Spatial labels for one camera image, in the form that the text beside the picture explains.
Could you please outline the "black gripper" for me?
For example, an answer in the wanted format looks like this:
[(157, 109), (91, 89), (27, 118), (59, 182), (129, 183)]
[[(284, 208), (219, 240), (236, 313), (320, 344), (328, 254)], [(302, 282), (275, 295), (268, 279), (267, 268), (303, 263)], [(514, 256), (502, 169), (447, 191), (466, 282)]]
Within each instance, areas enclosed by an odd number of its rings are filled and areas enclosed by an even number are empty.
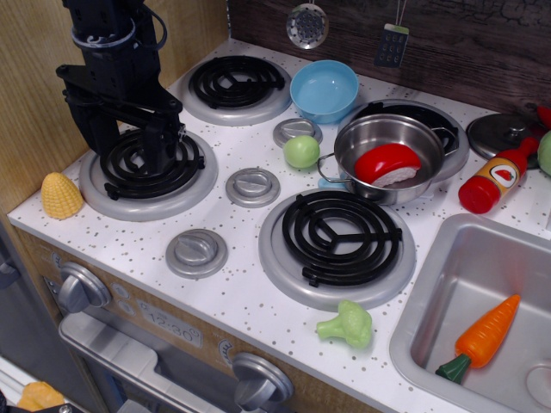
[(176, 161), (184, 124), (182, 103), (159, 82), (160, 61), (153, 44), (124, 42), (79, 44), (83, 65), (61, 65), (65, 101), (89, 148), (106, 155), (119, 139), (118, 123), (142, 131), (149, 173), (164, 173)]

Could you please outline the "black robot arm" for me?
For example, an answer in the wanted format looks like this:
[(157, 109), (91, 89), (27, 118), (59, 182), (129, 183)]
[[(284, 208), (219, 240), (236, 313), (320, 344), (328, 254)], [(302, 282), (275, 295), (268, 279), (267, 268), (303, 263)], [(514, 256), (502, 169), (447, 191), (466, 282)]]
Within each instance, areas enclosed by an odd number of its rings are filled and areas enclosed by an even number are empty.
[(88, 146), (105, 156), (120, 141), (119, 123), (141, 131), (147, 172), (176, 158), (182, 103), (159, 82), (164, 21), (142, 1), (65, 1), (83, 65), (61, 65), (71, 116)]

